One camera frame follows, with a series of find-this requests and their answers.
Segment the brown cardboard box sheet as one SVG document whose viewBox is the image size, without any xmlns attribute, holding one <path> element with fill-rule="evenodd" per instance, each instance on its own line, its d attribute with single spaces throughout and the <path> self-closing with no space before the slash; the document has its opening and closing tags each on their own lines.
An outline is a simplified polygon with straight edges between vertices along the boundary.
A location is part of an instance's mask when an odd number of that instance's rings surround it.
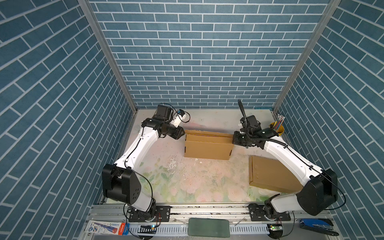
<svg viewBox="0 0 384 240">
<path fill-rule="evenodd" d="M 249 184 L 284 194 L 303 189 L 300 181 L 281 162 L 259 156 L 249 157 Z"/>
</svg>

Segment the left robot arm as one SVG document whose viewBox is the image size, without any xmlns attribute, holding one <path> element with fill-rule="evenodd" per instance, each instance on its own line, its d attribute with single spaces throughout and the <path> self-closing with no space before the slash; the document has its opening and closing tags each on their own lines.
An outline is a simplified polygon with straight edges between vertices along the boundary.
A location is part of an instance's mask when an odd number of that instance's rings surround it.
<svg viewBox="0 0 384 240">
<path fill-rule="evenodd" d="M 177 115 L 170 122 L 155 117 L 144 120 L 136 139 L 125 153 L 113 164 L 106 164 L 103 167 L 104 197 L 128 205 L 143 221 L 154 219 L 157 210 L 153 188 L 150 188 L 149 196 L 143 192 L 139 179 L 143 175 L 137 172 L 137 168 L 152 145 L 162 135 L 178 140 L 185 134 L 184 129 L 180 126 L 183 119 L 184 117 Z"/>
</svg>

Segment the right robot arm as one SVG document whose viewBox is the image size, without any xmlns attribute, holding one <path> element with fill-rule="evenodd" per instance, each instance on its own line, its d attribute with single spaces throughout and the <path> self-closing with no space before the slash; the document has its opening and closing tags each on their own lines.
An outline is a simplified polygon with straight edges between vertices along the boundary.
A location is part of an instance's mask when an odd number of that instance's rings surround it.
<svg viewBox="0 0 384 240">
<path fill-rule="evenodd" d="M 324 170 L 313 164 L 277 133 L 261 137 L 250 137 L 239 131 L 234 132 L 233 144 L 241 147 L 259 147 L 274 156 L 297 179 L 301 190 L 290 194 L 278 194 L 264 202 L 264 215 L 275 220 L 286 212 L 304 211 L 316 216 L 338 200 L 338 177 L 331 170 Z"/>
</svg>

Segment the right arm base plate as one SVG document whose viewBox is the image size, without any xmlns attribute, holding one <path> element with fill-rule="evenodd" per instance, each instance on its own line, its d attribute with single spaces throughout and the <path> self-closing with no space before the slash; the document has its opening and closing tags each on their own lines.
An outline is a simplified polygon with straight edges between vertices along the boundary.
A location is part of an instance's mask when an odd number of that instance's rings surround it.
<svg viewBox="0 0 384 240">
<path fill-rule="evenodd" d="M 259 205 L 251 203 L 248 205 L 248 210 L 252 222 L 262 222 L 262 221 L 291 221 L 291 216 L 288 212 L 277 213 L 272 210 L 270 207 L 264 205 Z"/>
</svg>

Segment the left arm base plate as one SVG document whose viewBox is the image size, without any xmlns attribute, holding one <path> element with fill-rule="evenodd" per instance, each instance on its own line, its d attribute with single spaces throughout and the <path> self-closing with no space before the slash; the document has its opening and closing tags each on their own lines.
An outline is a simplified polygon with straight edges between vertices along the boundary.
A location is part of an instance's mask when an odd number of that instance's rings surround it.
<svg viewBox="0 0 384 240">
<path fill-rule="evenodd" d="M 131 223 L 169 222 L 171 206 L 152 206 L 148 212 L 129 210 L 128 220 Z"/>
</svg>

